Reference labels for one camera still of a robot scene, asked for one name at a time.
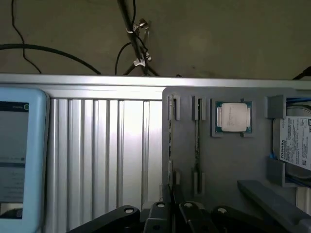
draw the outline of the light blue tablet case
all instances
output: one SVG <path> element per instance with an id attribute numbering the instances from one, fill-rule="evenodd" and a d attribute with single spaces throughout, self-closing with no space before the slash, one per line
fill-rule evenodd
<path id="1" fill-rule="evenodd" d="M 0 219 L 0 232 L 35 233 L 43 220 L 50 100 L 40 90 L 0 87 L 0 101 L 29 103 L 23 216 L 22 219 Z"/>

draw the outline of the hard drive label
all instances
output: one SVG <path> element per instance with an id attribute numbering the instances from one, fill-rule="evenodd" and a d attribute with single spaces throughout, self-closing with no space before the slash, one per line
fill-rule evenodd
<path id="1" fill-rule="evenodd" d="M 280 121 L 280 160 L 311 170 L 311 117 L 287 116 Z"/>

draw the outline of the ribbed aluminum panel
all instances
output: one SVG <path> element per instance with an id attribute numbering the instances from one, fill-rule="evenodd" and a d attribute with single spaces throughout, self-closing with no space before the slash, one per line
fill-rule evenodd
<path id="1" fill-rule="evenodd" d="M 45 233 L 158 201 L 162 103 L 51 100 Z"/>

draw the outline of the barcode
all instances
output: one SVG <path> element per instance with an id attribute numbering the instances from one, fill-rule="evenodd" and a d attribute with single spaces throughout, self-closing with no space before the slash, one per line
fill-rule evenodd
<path id="1" fill-rule="evenodd" d="M 291 119 L 287 119 L 287 138 L 291 138 L 292 136 L 292 121 Z"/>

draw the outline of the gray floor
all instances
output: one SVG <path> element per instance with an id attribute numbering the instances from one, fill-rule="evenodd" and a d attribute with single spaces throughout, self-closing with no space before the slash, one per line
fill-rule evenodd
<path id="1" fill-rule="evenodd" d="M 1 44 L 20 42 L 10 1 L 0 1 Z M 128 41 L 115 0 L 16 2 L 16 25 L 27 43 L 72 53 L 113 74 L 117 53 Z M 162 76 L 291 79 L 311 65 L 310 11 L 310 0 L 137 0 L 137 19 L 152 21 L 148 47 Z M 46 74 L 92 74 L 67 58 L 27 54 Z M 127 48 L 120 73 L 133 59 Z M 6 50 L 0 52 L 0 72 L 36 70 L 21 50 Z"/>

